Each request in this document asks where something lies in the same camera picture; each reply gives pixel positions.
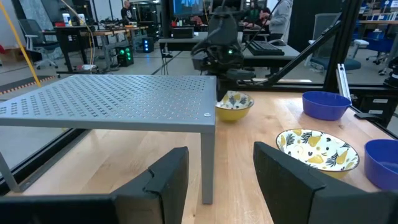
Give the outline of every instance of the blue bowl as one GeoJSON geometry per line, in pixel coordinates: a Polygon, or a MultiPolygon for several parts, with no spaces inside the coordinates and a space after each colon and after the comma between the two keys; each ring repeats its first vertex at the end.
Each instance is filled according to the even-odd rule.
{"type": "Polygon", "coordinates": [[[340,119],[351,101],[336,93],[308,91],[303,94],[303,110],[308,116],[327,121],[340,119]]]}
{"type": "Polygon", "coordinates": [[[398,189],[397,140],[377,139],[366,143],[365,174],[380,189],[398,189]]]}

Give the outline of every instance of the keyboard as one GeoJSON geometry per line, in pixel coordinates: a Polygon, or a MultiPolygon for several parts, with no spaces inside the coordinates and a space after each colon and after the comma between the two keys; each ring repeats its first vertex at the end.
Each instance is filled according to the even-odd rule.
{"type": "Polygon", "coordinates": [[[285,52],[264,41],[253,41],[248,49],[253,55],[285,55],[285,52]]]}

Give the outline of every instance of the black post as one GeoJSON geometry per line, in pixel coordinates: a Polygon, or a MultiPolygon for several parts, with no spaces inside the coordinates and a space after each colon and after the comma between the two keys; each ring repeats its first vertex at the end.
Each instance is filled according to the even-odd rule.
{"type": "Polygon", "coordinates": [[[346,0],[344,2],[341,28],[336,34],[335,42],[333,43],[325,83],[323,85],[325,91],[338,91],[336,67],[338,63],[344,63],[346,59],[362,1],[363,0],[346,0]]]}
{"type": "Polygon", "coordinates": [[[113,20],[113,12],[112,12],[111,0],[108,0],[108,1],[109,1],[109,8],[111,9],[111,18],[112,18],[112,20],[113,20]]]}
{"type": "Polygon", "coordinates": [[[95,8],[95,0],[91,0],[91,2],[93,3],[95,19],[96,19],[97,22],[99,22],[98,16],[97,16],[97,9],[95,8]]]}
{"type": "Polygon", "coordinates": [[[163,30],[163,37],[168,38],[171,37],[171,32],[170,32],[170,24],[172,22],[170,18],[170,2],[172,0],[161,0],[161,5],[162,5],[162,30],[163,30]]]}

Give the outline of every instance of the patterned bowl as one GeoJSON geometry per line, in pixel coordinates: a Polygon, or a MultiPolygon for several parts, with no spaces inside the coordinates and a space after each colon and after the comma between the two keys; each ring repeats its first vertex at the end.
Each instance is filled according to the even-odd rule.
{"type": "Polygon", "coordinates": [[[222,121],[237,121],[247,115],[254,100],[247,94],[228,91],[216,104],[217,117],[222,121]]]}
{"type": "Polygon", "coordinates": [[[330,134],[308,129],[280,133],[276,144],[282,152],[334,178],[343,178],[359,164],[358,153],[330,134]]]}

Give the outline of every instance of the black box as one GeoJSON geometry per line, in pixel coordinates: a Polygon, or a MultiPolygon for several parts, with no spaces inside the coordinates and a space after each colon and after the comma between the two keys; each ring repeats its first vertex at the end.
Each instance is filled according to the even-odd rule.
{"type": "Polygon", "coordinates": [[[174,39],[193,38],[193,28],[174,28],[173,38],[174,39]]]}
{"type": "Polygon", "coordinates": [[[128,67],[134,64],[131,45],[127,47],[116,47],[115,49],[118,54],[118,64],[120,64],[121,67],[128,67]]]}
{"type": "Polygon", "coordinates": [[[152,37],[142,38],[142,47],[145,53],[154,51],[154,39],[152,37]]]}

